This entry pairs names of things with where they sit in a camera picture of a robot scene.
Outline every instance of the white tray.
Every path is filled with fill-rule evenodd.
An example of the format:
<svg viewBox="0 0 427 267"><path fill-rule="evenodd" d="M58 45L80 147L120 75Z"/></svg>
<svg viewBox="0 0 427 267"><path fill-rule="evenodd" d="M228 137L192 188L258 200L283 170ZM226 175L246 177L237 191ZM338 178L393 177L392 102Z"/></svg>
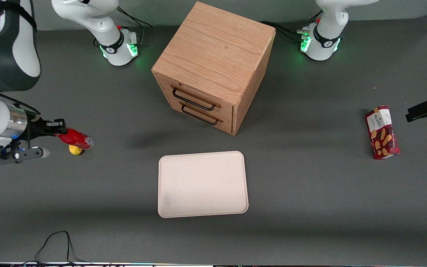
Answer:
<svg viewBox="0 0 427 267"><path fill-rule="evenodd" d="M239 151L164 156L158 213L163 218L244 213L245 160Z"/></svg>

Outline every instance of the drawer handle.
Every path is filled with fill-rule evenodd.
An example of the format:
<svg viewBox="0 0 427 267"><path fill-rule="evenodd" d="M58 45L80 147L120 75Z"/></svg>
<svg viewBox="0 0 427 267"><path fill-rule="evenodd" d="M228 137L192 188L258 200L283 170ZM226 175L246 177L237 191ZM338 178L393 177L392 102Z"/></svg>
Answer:
<svg viewBox="0 0 427 267"><path fill-rule="evenodd" d="M188 112L188 111L185 111L185 110L184 110L184 108L185 108L185 105L182 105L181 110L182 110L182 112L183 112L184 114L189 115L189 116L191 116L191 117L193 117L193 118L195 118L195 119L197 119L197 120L200 120L200 121L201 121L201 122L203 122L203 123L206 123L206 124L211 125L211 126L215 126L215 125L217 125L217 123L218 123L218 119L216 119L216 120L215 120L215 122L211 123L211 122L209 122L208 120L205 120L205 119L200 118L199 116L196 116L196 115L194 115L194 114L192 114L192 113L190 113L190 112Z"/></svg>
<svg viewBox="0 0 427 267"><path fill-rule="evenodd" d="M212 111L212 110L214 110L214 108L215 108L215 104L214 104L214 103L212 103L212 107L211 107L211 108L207 108L207 107L205 107L205 106L203 106L203 105L200 105L200 104L198 104L198 103L196 103L196 102L192 102L192 101L188 100L187 98L183 98L182 96L176 95L177 90L178 90L177 88L174 88L174 89L172 90L172 94L173 94L176 98L179 98L180 100L183 100L183 101L185 101L185 102L189 103L190 105L194 105L194 106L196 106L197 108L201 108L201 109L206 110L206 111Z"/></svg>

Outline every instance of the gray table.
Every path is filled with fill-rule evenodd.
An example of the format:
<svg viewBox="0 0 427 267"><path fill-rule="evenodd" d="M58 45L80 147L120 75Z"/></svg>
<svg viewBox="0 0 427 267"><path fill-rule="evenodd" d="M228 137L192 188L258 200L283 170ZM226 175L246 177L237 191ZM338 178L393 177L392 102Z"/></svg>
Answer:
<svg viewBox="0 0 427 267"><path fill-rule="evenodd" d="M299 27L302 24L289 24ZM79 257L103 262L427 266L427 17L351 22L339 51L314 62L278 35L236 137L168 106L150 68L175 27L147 29L141 57L110 66L86 30L39 32L42 76L12 96L63 117L95 147L0 166L0 261L31 260L70 232ZM402 154L371 158L364 110L389 105ZM249 209L163 219L158 160L244 153ZM56 236L41 255L64 261Z"/></svg>

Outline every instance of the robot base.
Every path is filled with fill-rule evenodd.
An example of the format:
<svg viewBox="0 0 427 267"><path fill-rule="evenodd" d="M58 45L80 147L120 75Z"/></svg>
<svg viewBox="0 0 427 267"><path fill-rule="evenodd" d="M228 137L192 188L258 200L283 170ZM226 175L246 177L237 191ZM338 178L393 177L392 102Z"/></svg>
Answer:
<svg viewBox="0 0 427 267"><path fill-rule="evenodd" d="M121 29L120 32L124 36L123 44L114 54L110 54L109 51L103 50L100 46L103 56L114 66L126 65L139 54L136 32L130 32L127 29Z"/></svg>
<svg viewBox="0 0 427 267"><path fill-rule="evenodd" d="M317 25L316 22L311 23L308 26L303 27L303 30L306 32L312 32L314 27ZM337 51L340 39L337 40L335 44L331 42L330 47L324 48L322 44L314 37L314 34L307 34L303 41L301 42L301 52L307 54L310 59L317 61L323 61L329 59L332 54Z"/></svg>

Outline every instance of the wooden drawer cabinet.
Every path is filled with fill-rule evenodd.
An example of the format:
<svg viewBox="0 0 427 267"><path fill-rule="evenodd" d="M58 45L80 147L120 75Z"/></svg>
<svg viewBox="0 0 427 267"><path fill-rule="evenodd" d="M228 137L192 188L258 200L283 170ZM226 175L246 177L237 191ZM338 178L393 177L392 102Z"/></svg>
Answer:
<svg viewBox="0 0 427 267"><path fill-rule="evenodd" d="M236 135L274 36L273 27L197 2L151 71L174 110Z"/></svg>

